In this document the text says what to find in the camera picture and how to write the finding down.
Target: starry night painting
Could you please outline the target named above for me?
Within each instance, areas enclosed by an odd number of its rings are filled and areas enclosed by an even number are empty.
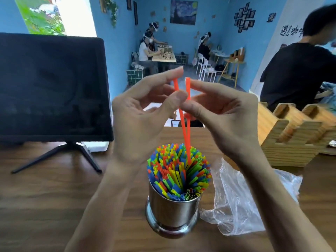
[[[198,2],[171,0],[170,23],[195,25]]]

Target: hanging plant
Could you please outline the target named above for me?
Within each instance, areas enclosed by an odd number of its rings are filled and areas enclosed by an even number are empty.
[[[115,28],[117,24],[118,5],[115,0],[105,0],[105,5],[106,9],[111,11],[111,24],[113,28]]]

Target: white t-shirt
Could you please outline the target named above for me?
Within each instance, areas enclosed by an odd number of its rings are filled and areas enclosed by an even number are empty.
[[[148,61],[148,56],[145,53],[145,49],[147,49],[145,42],[141,42],[139,47],[139,61]]]

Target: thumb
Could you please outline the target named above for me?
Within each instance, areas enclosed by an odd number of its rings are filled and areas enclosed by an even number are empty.
[[[176,111],[179,106],[187,99],[188,94],[186,91],[175,91],[170,96],[166,98],[166,100],[162,103],[162,105],[155,111],[159,116],[159,119],[162,122],[166,122],[168,118],[172,116],[174,111]]]
[[[212,120],[211,116],[213,113],[204,108],[198,102],[188,100],[182,103],[180,108],[186,113],[201,121],[205,126],[209,127]]]

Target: orange straw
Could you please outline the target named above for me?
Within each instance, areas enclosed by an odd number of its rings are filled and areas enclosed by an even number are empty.
[[[188,93],[188,98],[187,100],[190,100],[190,78],[186,77],[185,78],[185,88]],[[190,159],[190,118],[187,117],[187,157],[188,157],[188,164],[191,164],[191,159]]]
[[[173,81],[174,81],[174,89],[175,89],[175,91],[178,91],[179,84],[177,83],[177,79],[174,79]],[[183,111],[180,108],[178,110],[180,112],[181,125],[182,125],[183,137],[184,137],[184,144],[187,148],[188,138],[187,138],[187,132],[186,132],[186,125],[184,123],[184,115],[183,115]]]

